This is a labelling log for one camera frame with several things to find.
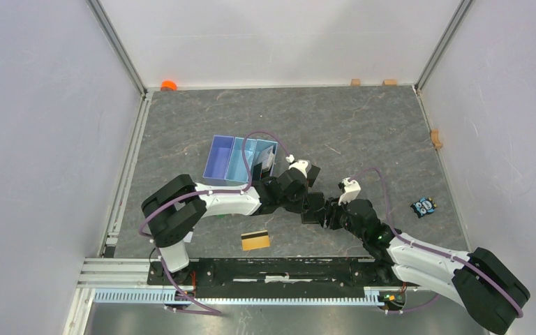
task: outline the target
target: blue plastic bin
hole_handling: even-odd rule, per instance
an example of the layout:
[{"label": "blue plastic bin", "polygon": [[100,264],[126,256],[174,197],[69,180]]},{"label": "blue plastic bin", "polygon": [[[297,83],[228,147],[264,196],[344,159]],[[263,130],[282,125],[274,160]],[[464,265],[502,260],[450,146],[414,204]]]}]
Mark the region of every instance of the blue plastic bin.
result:
[{"label": "blue plastic bin", "polygon": [[[215,135],[211,144],[207,166],[204,169],[204,180],[213,186],[237,186],[248,182],[246,166],[241,157],[242,137]],[[247,139],[246,160],[250,168],[258,162],[258,156],[264,149],[274,146],[274,154],[278,147],[277,142]]]},{"label": "blue plastic bin", "polygon": [[204,174],[202,175],[207,184],[215,186],[227,185],[225,175],[229,167],[233,142],[235,142],[235,137],[233,136],[215,135],[213,137],[207,166],[204,168]]}]

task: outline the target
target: wire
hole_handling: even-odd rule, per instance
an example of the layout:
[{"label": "wire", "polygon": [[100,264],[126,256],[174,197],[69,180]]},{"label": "wire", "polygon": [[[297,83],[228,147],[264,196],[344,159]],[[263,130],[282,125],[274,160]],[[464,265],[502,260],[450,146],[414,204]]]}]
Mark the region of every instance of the wire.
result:
[{"label": "wire", "polygon": [[192,271],[190,276],[192,276],[192,293],[196,297],[196,271]]},{"label": "wire", "polygon": [[390,304],[394,305],[395,307],[399,307],[399,308],[403,308],[404,307],[404,304],[398,304],[396,303],[395,301],[391,300],[391,301],[388,301]]},{"label": "wire", "polygon": [[149,254],[149,266],[153,266],[153,263],[151,263],[151,256],[153,255],[153,253],[155,252],[155,250],[157,250],[157,248],[153,248],[153,250],[151,250],[151,253]]},{"label": "wire", "polygon": [[[284,143],[281,141],[281,139],[276,136],[276,134],[274,134],[273,132],[271,131],[252,131],[251,133],[247,134],[245,137],[244,137],[244,140],[241,144],[241,157],[243,158],[244,160],[244,164],[246,166],[246,171],[248,173],[248,183],[247,185],[241,189],[241,190],[212,190],[213,193],[230,193],[230,194],[238,194],[238,193],[244,193],[246,192],[247,190],[249,190],[251,188],[251,185],[252,185],[252,180],[251,180],[251,169],[249,167],[249,164],[248,164],[248,161],[246,160],[246,141],[247,139],[252,136],[252,135],[255,135],[255,134],[258,134],[258,133],[261,133],[261,134],[266,134],[266,135],[269,135],[269,136],[272,136],[272,138],[275,139],[275,141],[277,141],[282,150],[285,152],[286,156],[289,156],[290,155],[290,152],[288,151],[287,147],[284,145]],[[194,197],[196,195],[203,195],[203,194],[209,194],[209,191],[195,191],[195,192],[190,192],[190,193],[187,193],[185,195],[182,195],[182,196],[179,196],[175,199],[172,199],[170,201],[168,201],[167,203],[165,203],[164,205],[162,205],[161,207],[159,207],[157,210],[155,210],[153,213],[151,213],[150,215],[148,215],[148,217],[145,218],[145,220],[140,224],[139,228],[138,228],[138,233],[139,235],[143,236],[143,237],[147,237],[147,238],[150,238],[152,239],[153,238],[153,235],[152,234],[149,234],[148,232],[145,232],[144,231],[144,228],[149,224],[149,222],[151,222],[151,220],[153,220],[153,218],[155,218],[157,215],[159,215],[162,211],[165,211],[167,208],[173,206],[174,204],[176,204],[177,202],[180,202],[180,201],[183,201],[185,199],[188,199],[188,198],[191,198],[191,197]],[[158,248],[156,248],[157,252],[159,253],[159,255],[161,255],[161,252],[159,251]],[[151,262],[151,255],[153,254],[153,252],[151,252],[151,254],[149,255],[149,263]],[[204,305],[200,302],[198,302],[197,300],[195,300],[194,298],[192,297],[189,297],[181,288],[179,288],[179,286],[175,283],[174,279],[172,278],[172,275],[170,273],[170,271],[168,270],[168,267],[165,263],[165,260],[163,259],[163,257],[161,258],[161,264],[163,266],[163,271],[165,272],[165,275],[167,276],[167,279],[170,280],[171,284],[174,286],[174,288],[180,293],[182,294],[183,296],[185,296],[185,298],[187,300],[189,300],[189,302],[195,304],[196,306],[199,306],[200,308],[203,308],[203,309],[206,309],[206,311],[190,311],[190,310],[182,310],[182,309],[177,309],[177,308],[174,308],[174,312],[179,312],[179,313],[190,313],[190,314],[200,314],[200,315],[215,315],[215,316],[220,316],[221,315],[221,312],[212,308],[212,307],[209,307],[207,305]]]},{"label": "wire", "polygon": [[416,311],[420,311],[421,309],[425,309],[426,307],[434,304],[438,298],[440,297],[440,295],[436,294],[434,296],[433,299],[431,299],[429,302],[423,304],[423,305],[420,305],[418,307],[413,307],[413,308],[408,308],[408,309],[402,309],[401,311],[390,311],[390,310],[387,310],[385,311],[386,314],[405,314],[405,313],[412,313],[412,312],[416,312]]},{"label": "wire", "polygon": [[399,291],[399,294],[401,295],[402,293],[405,292],[405,289],[408,288],[408,284],[404,281],[402,286],[401,286],[401,290]]},{"label": "wire", "polygon": [[[159,248],[157,248],[157,252],[159,253],[159,255],[161,255],[161,251],[159,250]],[[165,260],[163,259],[163,257],[161,258],[161,266],[163,266],[163,272],[167,276],[167,279],[170,280],[170,283],[174,286],[176,291],[179,292],[179,294],[183,295],[184,298],[186,298],[186,300],[188,300],[192,304],[195,304],[196,306],[198,306],[200,308],[206,309],[206,311],[192,311],[192,310],[188,310],[188,309],[177,309],[176,308],[176,309],[174,309],[174,312],[176,312],[176,313],[187,313],[187,314],[199,314],[199,315],[215,315],[215,316],[220,316],[222,314],[221,311],[216,310],[216,309],[214,309],[214,308],[212,308],[210,306],[207,306],[207,305],[199,302],[198,300],[190,297],[187,293],[184,292],[184,290],[179,288],[179,286],[176,284],[175,280],[173,279],[170,270],[168,270],[168,266],[166,265]]]},{"label": "wire", "polygon": [[368,171],[375,171],[379,175],[379,182],[381,183],[381,187],[383,189],[383,198],[385,199],[385,218],[387,219],[387,222],[389,224],[389,227],[392,229],[392,232],[394,233],[395,237],[397,237],[400,241],[402,241],[405,244],[410,244],[411,246],[415,246],[416,248],[420,248],[424,251],[428,251],[429,253],[434,253],[439,256],[443,256],[446,258],[449,258],[450,260],[456,260],[457,262],[465,265],[469,269],[471,269],[473,272],[475,272],[480,278],[483,278],[488,284],[490,284],[495,290],[497,290],[514,308],[514,310],[517,313],[517,318],[523,317],[523,310],[521,307],[512,299],[512,297],[506,293],[506,291],[503,290],[502,287],[500,287],[495,281],[492,280],[487,274],[482,272],[480,269],[478,269],[475,265],[470,264],[466,260],[459,258],[457,256],[453,256],[450,253],[445,253],[443,251],[435,250],[433,248],[429,248],[428,246],[423,246],[418,243],[412,243],[411,241],[408,241],[405,237],[402,237],[396,230],[394,222],[392,220],[392,212],[391,212],[391,201],[389,199],[389,194],[387,193],[387,182],[385,181],[385,176],[383,176],[383,173],[381,170],[379,170],[376,167],[368,167],[361,172],[358,172],[354,176],[350,178],[350,181],[355,180],[356,178],[360,177],[364,173]]}]

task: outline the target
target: small figurine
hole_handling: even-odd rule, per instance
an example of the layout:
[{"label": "small figurine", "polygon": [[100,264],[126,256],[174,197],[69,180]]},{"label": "small figurine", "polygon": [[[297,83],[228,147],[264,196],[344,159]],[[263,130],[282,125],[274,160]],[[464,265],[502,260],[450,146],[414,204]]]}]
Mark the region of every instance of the small figurine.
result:
[{"label": "small figurine", "polygon": [[434,213],[436,204],[433,202],[432,198],[422,198],[418,202],[414,202],[410,207],[412,207],[414,212],[418,214],[418,218],[421,218],[427,214]]}]

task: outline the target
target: metal frame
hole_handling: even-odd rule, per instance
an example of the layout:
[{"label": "metal frame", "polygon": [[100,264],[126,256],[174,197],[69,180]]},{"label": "metal frame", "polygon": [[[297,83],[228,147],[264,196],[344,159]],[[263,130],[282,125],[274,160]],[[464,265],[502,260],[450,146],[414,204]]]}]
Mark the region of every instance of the metal frame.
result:
[{"label": "metal frame", "polygon": [[[174,299],[172,286],[147,285],[148,259],[86,258],[79,276],[63,335],[83,335],[94,303],[121,304],[190,304]],[[192,286],[181,287],[188,291]],[[215,305],[319,305],[382,306],[380,292],[396,292],[399,287],[365,287],[365,298],[323,299],[199,299]],[[419,288],[408,288],[414,292]]]},{"label": "metal frame", "polygon": [[131,61],[131,58],[128,56],[126,49],[124,49],[124,46],[122,45],[118,34],[114,30],[114,27],[112,26],[109,17],[105,13],[101,2],[99,0],[86,1],[91,10],[94,12],[94,15],[96,16],[96,19],[98,20],[105,36],[110,41],[112,48],[116,52],[116,55],[118,56],[118,59],[120,59],[120,62],[124,66],[124,69],[128,73],[128,76],[131,78],[131,81],[135,85],[135,88],[141,96],[144,96],[145,94],[147,94],[147,88],[142,83],[142,80],[140,79],[140,76],[138,75],[138,72],[133,62]]},{"label": "metal frame", "polygon": [[451,42],[451,39],[453,39],[455,32],[457,31],[459,25],[463,21],[463,18],[469,11],[473,1],[474,0],[461,0],[461,3],[457,7],[457,10],[455,10],[453,17],[451,18],[451,21],[449,21],[449,25],[447,25],[445,32],[442,34],[440,40],[438,41],[438,44],[436,45],[433,54],[431,55],[431,58],[429,59],[428,63],[426,63],[426,66],[424,67],[420,78],[418,78],[418,81],[414,85],[414,88],[416,88],[417,92],[420,92],[424,85],[426,85],[426,82],[428,82],[431,73],[437,66],[442,55],[445,53],[447,46]]},{"label": "metal frame", "polygon": [[149,115],[152,97],[153,92],[147,93],[139,106],[135,126],[131,133],[131,141],[128,145],[124,165],[118,180],[117,190],[114,195],[110,212],[107,215],[107,230],[104,231],[104,236],[102,236],[100,255],[104,253],[105,248],[116,246],[116,243],[118,242],[122,218],[124,217],[124,211],[126,210],[126,201],[128,200],[128,193],[131,189],[131,183],[137,165],[138,153],[144,134],[144,127],[147,124],[147,116]]}]

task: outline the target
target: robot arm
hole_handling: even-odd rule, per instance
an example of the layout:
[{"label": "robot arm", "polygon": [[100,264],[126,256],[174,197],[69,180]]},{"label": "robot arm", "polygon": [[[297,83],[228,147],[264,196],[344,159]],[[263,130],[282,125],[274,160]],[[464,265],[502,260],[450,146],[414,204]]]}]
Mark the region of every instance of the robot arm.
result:
[{"label": "robot arm", "polygon": [[344,228],[353,233],[400,281],[417,284],[462,305],[476,322],[495,334],[507,331],[518,315],[517,310],[471,267],[497,283],[519,309],[527,303],[530,293],[494,254],[484,248],[477,248],[473,253],[453,251],[419,241],[399,230],[394,234],[391,227],[379,220],[370,201],[356,199],[360,187],[354,183],[345,179],[339,185],[342,196],[329,198],[324,208],[316,211],[316,216],[325,218],[320,222],[322,226],[333,230]]},{"label": "robot arm", "polygon": [[355,180],[344,179],[338,185],[342,190],[338,198],[325,200],[322,193],[309,193],[308,188],[319,170],[308,161],[297,161],[279,177],[253,181],[249,188],[207,186],[194,183],[189,175],[182,174],[147,198],[142,210],[147,217],[169,201],[198,193],[180,202],[181,206],[169,206],[149,222],[155,245],[170,272],[188,266],[183,238],[201,218],[221,214],[271,214],[282,207],[301,214],[304,223],[319,223],[332,230],[344,228],[352,233],[382,265],[383,271],[378,275],[388,276],[390,281],[414,283],[444,295],[466,308],[484,328],[496,334],[506,332],[517,311],[492,285],[454,260],[459,258],[480,269],[522,308],[530,297],[529,291],[494,254],[483,248],[473,253],[452,251],[418,241],[400,230],[394,233],[389,225],[379,220],[370,201],[357,199],[360,185]]},{"label": "robot arm", "polygon": [[180,202],[183,206],[169,206],[149,222],[151,235],[167,268],[176,272],[190,262],[183,239],[201,218],[223,214],[272,214],[279,207],[300,214],[307,189],[313,185],[319,171],[320,168],[308,161],[295,161],[279,177],[252,181],[247,190],[245,185],[199,184],[188,174],[181,174],[148,197],[141,208],[147,217],[169,201],[188,193],[199,193]]}]

